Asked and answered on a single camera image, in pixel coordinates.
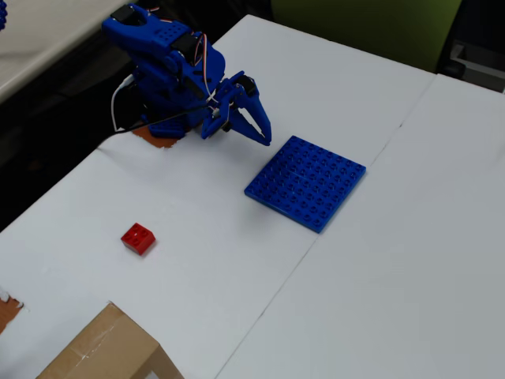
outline lego brick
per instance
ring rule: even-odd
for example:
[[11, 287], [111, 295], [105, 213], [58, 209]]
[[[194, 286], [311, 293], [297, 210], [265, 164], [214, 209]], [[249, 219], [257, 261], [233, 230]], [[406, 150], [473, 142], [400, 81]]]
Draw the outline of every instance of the lego brick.
[[244, 192], [320, 233], [365, 172], [358, 163], [292, 136]]
[[155, 236], [145, 227], [135, 223], [129, 231], [122, 236], [121, 240], [126, 247], [135, 253], [142, 255], [156, 240]]

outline green chair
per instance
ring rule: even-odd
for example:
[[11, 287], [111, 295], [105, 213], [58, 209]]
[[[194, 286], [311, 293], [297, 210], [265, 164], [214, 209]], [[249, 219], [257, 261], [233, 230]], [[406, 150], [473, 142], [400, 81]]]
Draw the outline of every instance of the green chair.
[[435, 72], [462, 0], [271, 0], [276, 22]]

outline white cable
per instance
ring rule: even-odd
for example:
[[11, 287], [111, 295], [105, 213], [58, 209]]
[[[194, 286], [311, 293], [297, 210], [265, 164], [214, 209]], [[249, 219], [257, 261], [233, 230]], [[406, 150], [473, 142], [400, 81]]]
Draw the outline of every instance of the white cable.
[[204, 33], [204, 83], [205, 83], [205, 88], [207, 89], [207, 103], [211, 100], [214, 100], [216, 103], [219, 103], [218, 100], [214, 99], [214, 96], [211, 94], [211, 92], [208, 90], [208, 85], [207, 85], [207, 35]]
[[133, 83], [135, 79], [133, 75], [128, 75], [125, 80], [116, 88], [114, 93], [112, 94], [112, 99], [110, 100], [110, 115], [112, 116], [112, 125], [114, 126], [114, 132], [118, 131], [118, 127], [116, 126], [116, 118], [114, 116], [114, 102], [116, 101], [116, 95], [121, 91], [124, 87]]

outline cable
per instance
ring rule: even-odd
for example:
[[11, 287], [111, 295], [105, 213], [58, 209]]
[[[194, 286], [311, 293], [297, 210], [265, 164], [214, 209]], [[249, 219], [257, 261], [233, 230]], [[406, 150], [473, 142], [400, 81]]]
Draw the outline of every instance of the cable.
[[110, 116], [112, 117], [112, 125], [114, 127], [114, 132], [117, 133], [118, 127], [116, 126], [116, 117], [114, 116], [114, 102], [116, 101], [116, 95], [121, 91], [124, 87], [132, 84], [134, 81], [133, 75], [128, 75], [125, 80], [116, 88], [114, 93], [112, 94], [112, 99], [110, 100]]
[[183, 111], [181, 113], [177, 113], [177, 114], [174, 114], [173, 116], [169, 116], [167, 118], [164, 118], [162, 120], [158, 120], [158, 121], [154, 121], [154, 122], [149, 122], [148, 124], [140, 124], [140, 125], [137, 125], [137, 126], [134, 126], [133, 128], [130, 128], [130, 129], [124, 129], [124, 130], [116, 130], [114, 132], [114, 134], [122, 134], [122, 133], [128, 133], [128, 132], [133, 132], [134, 130], [137, 130], [137, 129], [140, 129], [140, 128], [143, 128], [145, 126], [151, 126], [151, 125], [156, 125], [156, 124], [159, 124], [160, 122], [165, 122], [165, 121], [168, 121], [168, 120], [171, 120], [172, 118], [177, 118], [177, 117], [181, 117], [185, 114], [188, 114], [188, 113], [193, 113], [193, 112], [196, 112], [196, 111], [199, 111], [199, 110], [202, 110], [202, 109], [205, 109], [207, 108], [206, 105], [202, 106], [202, 107], [195, 107], [195, 108], [191, 108], [191, 109], [188, 109], [187, 111]]
[[202, 60], [202, 57], [198, 59], [198, 62], [196, 61], [196, 56], [198, 55], [198, 47], [200, 46], [200, 42], [202, 38], [204, 37], [203, 34], [200, 34], [200, 37], [198, 37], [198, 40], [196, 41], [196, 48], [195, 48], [195, 58], [193, 59], [193, 66], [196, 66], [200, 61]]
[[208, 93], [207, 102], [209, 102], [212, 99], [216, 103], [219, 103], [219, 101], [214, 99], [214, 96], [208, 90], [208, 85], [207, 85], [207, 35], [205, 33], [204, 33], [204, 57], [203, 57], [203, 60], [204, 60], [204, 83], [205, 83], [205, 88], [207, 89], [207, 93]]

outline table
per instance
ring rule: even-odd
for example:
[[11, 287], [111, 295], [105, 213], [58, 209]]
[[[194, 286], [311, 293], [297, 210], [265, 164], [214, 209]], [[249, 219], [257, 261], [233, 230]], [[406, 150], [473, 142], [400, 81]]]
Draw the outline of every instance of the table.
[[[244, 188], [292, 134], [369, 166], [434, 78], [255, 17], [215, 47], [228, 77], [256, 79], [271, 147], [105, 141], [0, 234], [2, 287], [29, 310], [2, 333], [0, 377], [35, 376], [111, 300], [186, 379], [214, 378], [317, 238]], [[144, 258], [119, 240], [135, 222], [158, 239]]]
[[218, 378], [503, 377], [504, 146], [438, 76]]
[[11, 0], [0, 32], [0, 103], [99, 30], [126, 0]]

